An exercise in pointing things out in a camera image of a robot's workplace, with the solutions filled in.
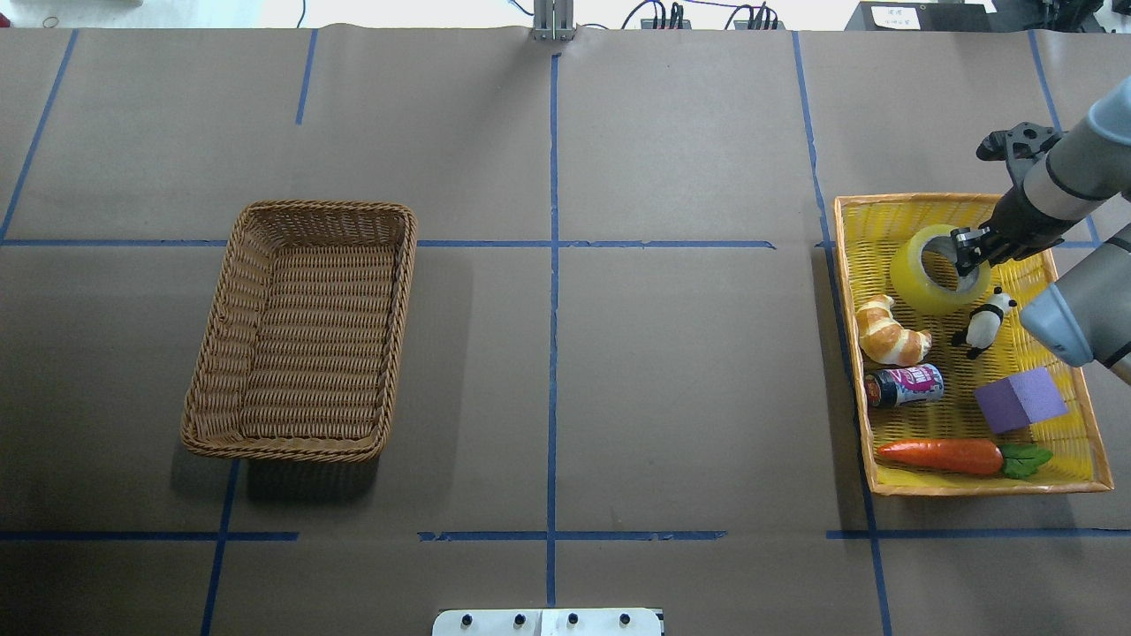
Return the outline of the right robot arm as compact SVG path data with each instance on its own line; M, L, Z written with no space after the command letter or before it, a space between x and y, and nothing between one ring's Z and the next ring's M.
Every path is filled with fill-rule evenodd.
M1095 101L1069 132L1021 122L987 134L983 161L1005 162L1013 184L978 227L951 232L956 270L1021 261L1061 244L1130 189L1130 81ZM1130 379L1130 230L1096 246L1021 310L1026 330L1071 367L1098 362Z

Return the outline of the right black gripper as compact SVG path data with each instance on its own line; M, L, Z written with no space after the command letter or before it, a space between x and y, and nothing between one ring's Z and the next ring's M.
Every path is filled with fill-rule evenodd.
M1072 197L1051 181L1038 181L1034 194L1011 186L983 227L951 231L959 277L972 276L986 261L992 265L1041 253L1063 242L1072 227Z

